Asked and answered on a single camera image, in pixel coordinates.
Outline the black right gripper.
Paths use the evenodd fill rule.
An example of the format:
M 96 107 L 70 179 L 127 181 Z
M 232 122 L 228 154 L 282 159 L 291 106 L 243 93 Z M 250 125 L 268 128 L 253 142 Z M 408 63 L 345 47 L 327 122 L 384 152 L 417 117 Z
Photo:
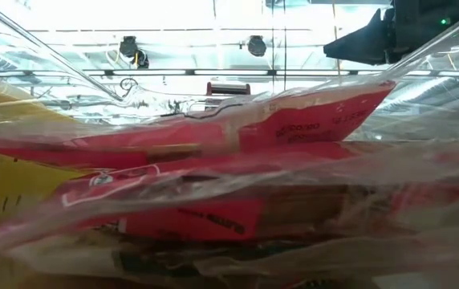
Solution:
M 388 21 L 378 9 L 368 24 L 323 46 L 326 57 L 368 65 L 397 63 L 459 22 L 459 0 L 391 0 Z

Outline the red snack packet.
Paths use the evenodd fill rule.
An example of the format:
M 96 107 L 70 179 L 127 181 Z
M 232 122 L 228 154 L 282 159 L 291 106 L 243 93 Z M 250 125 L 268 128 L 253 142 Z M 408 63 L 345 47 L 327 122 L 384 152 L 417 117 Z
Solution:
M 77 226 L 131 236 L 243 242 L 300 235 L 337 222 L 372 194 L 339 162 L 322 159 L 187 159 L 91 173 L 59 185 Z
M 279 145 L 340 141 L 396 86 L 393 81 L 241 96 L 215 109 L 108 126 L 75 121 L 0 122 L 0 153 L 75 169 L 123 169 L 249 152 Z

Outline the clear plastic bag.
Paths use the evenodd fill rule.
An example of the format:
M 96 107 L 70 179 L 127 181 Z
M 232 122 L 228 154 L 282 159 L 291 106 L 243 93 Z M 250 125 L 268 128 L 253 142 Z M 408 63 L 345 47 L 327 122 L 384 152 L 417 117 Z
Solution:
M 149 91 L 138 71 L 122 75 L 126 95 L 114 100 L 76 93 L 60 100 L 23 87 L 41 75 L 3 71 L 0 81 L 81 124 L 147 124 L 220 105 L 207 105 L 206 91 L 191 94 L 184 84 L 173 94 Z M 372 194 L 331 226 L 243 242 L 159 240 L 77 226 L 81 211 L 64 208 L 55 193 L 73 177 L 0 220 L 0 289 L 379 289 L 379 277 L 406 289 L 459 289 L 459 22 L 384 71 L 337 71 L 312 85 L 245 96 L 385 81 L 396 86 L 343 140 L 174 160 L 338 161 L 339 173 L 354 173 Z M 30 162 L 78 177 L 118 170 Z

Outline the yellow plastic bin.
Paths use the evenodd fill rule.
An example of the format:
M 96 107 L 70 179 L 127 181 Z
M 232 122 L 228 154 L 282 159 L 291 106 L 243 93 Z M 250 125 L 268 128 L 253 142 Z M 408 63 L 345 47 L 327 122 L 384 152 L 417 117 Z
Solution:
M 53 112 L 27 92 L 0 81 L 0 122 L 73 119 Z M 0 220 L 15 210 L 51 195 L 60 183 L 78 177 L 74 171 L 42 166 L 0 154 Z

